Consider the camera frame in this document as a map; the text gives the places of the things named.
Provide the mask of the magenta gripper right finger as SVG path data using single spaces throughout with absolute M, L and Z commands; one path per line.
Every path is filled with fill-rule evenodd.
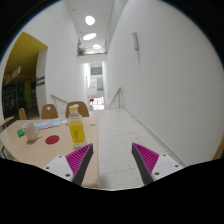
M 132 144 L 132 155 L 145 185 L 183 169 L 167 153 L 158 154 L 137 143 Z

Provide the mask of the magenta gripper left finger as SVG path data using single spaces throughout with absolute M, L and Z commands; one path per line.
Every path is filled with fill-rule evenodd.
M 93 144 L 88 144 L 66 156 L 56 156 L 43 170 L 80 186 L 93 154 Z

